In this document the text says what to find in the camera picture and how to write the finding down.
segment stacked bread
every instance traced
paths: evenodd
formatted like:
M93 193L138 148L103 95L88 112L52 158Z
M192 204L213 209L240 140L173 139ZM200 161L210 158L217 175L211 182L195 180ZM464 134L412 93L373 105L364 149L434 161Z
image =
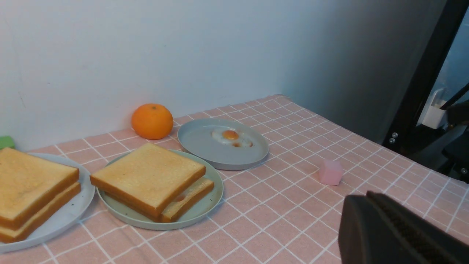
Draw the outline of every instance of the stacked bread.
M91 183L155 222L175 222L206 196L214 183L205 166L147 143L93 173Z
M26 239L80 193L79 169L0 150L0 241Z

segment green object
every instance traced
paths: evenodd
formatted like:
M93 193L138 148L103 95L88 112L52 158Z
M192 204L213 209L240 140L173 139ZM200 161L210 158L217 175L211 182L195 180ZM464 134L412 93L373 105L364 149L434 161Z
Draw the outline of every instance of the green object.
M15 148L13 138L11 138L10 136L0 137L0 149L4 148Z

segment fried egg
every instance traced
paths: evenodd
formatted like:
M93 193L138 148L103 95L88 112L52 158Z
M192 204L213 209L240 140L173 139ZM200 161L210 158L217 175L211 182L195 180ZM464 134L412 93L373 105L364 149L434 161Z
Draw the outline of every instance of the fried egg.
M216 128L212 131L212 138L223 145L231 145L237 148L249 148L253 146L250 139L232 129Z

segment gray plate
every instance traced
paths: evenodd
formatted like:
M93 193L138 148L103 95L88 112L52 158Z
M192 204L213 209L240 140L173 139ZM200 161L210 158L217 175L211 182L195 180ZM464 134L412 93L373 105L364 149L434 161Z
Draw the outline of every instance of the gray plate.
M34 230L34 232L29 235L29 237L25 240L8 244L0 242L0 254L36 246L40 243L46 242L60 235L77 222L77 220L86 211L94 197L95 187L91 185L90 173L82 165L65 157L55 156L51 154L29 154L52 162L78 168L80 170L80 178L78 181L81 184L82 190L79 194L75 195L75 197L73 197L67 204L65 204L57 212L55 212L38 229Z
M184 153L181 151L172 150L173 152L189 158L195 162L205 165L205 175L204 177L210 179L215 183L213 190L209 192L203 199L198 203L194 204L189 211L179 218L177 222L174 223L155 223L148 219L147 217L135 212L129 207L123 205L120 202L117 202L113 198L106 195L102 190L98 189L98 195L104 204L109 209L112 215L114 215L120 221L133 225L140 228L152 229L152 230L171 230L183 228L192 224L197 223L202 220L221 200L223 196L223 181L221 180L220 175L210 164L206 161L198 158L194 155ZM116 162L120 158L124 157L122 155L114 160L112 160L108 165Z
M250 148L223 145L212 138L214 129L235 129L253 142ZM225 119L205 118L187 122L179 129L177 137L182 147L206 160L213 167L226 171L239 171L261 163L269 153L269 144L254 129Z

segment pink cube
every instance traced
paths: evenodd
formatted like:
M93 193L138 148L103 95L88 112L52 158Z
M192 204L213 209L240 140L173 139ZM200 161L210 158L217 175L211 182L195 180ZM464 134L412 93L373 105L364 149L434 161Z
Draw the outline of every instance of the pink cube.
M319 181L322 184L339 185L344 169L338 161L323 160L319 169Z

